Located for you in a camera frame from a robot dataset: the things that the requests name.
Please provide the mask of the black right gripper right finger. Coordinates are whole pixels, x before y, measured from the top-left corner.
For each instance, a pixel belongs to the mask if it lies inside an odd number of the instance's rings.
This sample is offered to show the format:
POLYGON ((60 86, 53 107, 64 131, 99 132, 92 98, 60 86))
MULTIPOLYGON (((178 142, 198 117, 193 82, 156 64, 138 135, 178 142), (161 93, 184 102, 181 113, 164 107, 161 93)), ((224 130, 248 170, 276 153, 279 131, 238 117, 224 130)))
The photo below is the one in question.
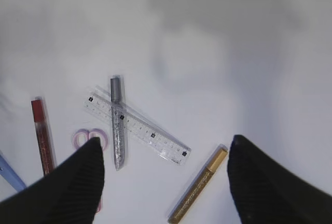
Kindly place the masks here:
POLYGON ((242 223, 331 223, 331 196, 235 135, 227 164, 230 193, 242 223))

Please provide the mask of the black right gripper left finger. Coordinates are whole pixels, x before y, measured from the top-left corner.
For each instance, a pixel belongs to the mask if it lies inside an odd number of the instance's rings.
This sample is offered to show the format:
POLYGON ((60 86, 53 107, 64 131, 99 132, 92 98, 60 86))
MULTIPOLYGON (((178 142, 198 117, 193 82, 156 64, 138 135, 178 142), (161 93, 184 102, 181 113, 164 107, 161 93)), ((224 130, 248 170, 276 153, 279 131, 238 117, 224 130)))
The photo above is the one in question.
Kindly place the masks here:
POLYGON ((93 223, 104 188, 98 137, 54 171, 1 202, 1 223, 93 223))

